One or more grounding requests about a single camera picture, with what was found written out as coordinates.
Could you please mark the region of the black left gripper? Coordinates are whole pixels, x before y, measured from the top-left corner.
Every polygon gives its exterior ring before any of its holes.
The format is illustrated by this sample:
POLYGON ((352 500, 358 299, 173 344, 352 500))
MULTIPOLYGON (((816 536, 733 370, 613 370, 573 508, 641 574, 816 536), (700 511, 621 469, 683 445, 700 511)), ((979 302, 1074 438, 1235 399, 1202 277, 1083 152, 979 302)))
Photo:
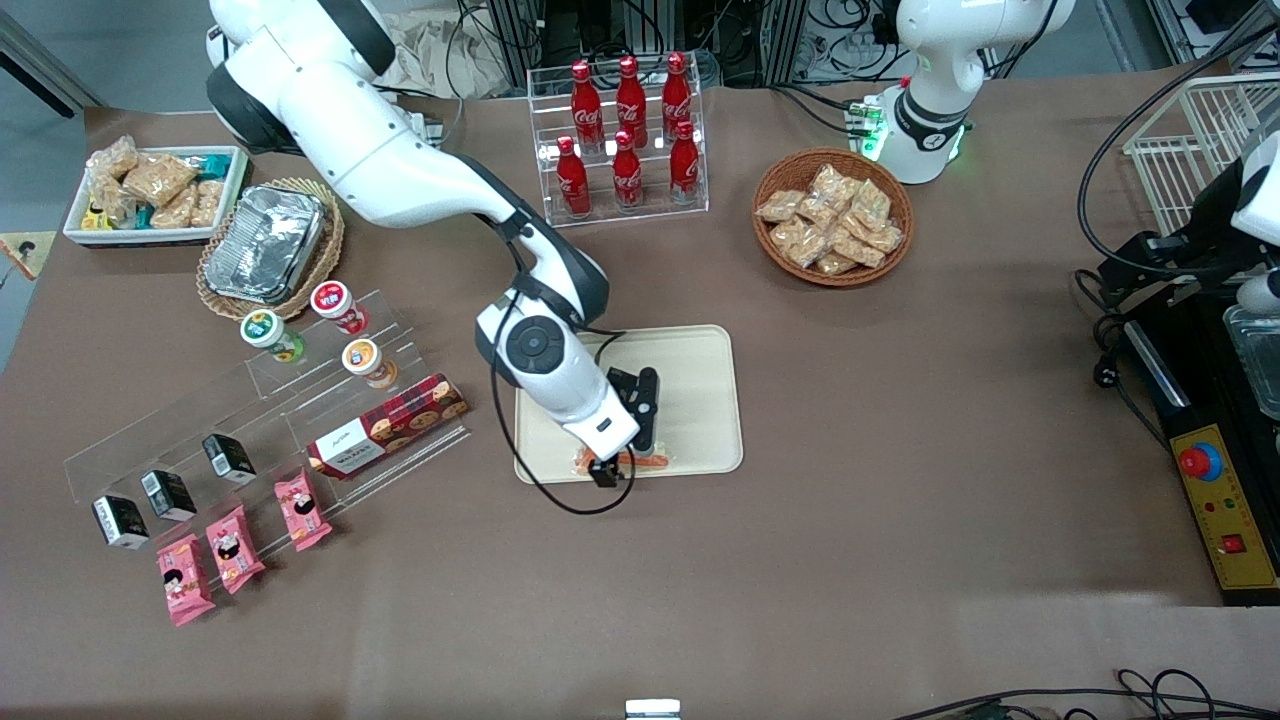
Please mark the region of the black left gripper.
POLYGON ((1235 160, 1196 197, 1184 233, 1137 234, 1140 258, 1151 264, 1189 264, 1185 272, 1140 270, 1120 261, 1100 264, 1101 296, 1105 302, 1125 302, 1134 293, 1156 284, 1222 283, 1231 275, 1261 264, 1261 241, 1236 229, 1233 214, 1244 183, 1243 161, 1235 160))

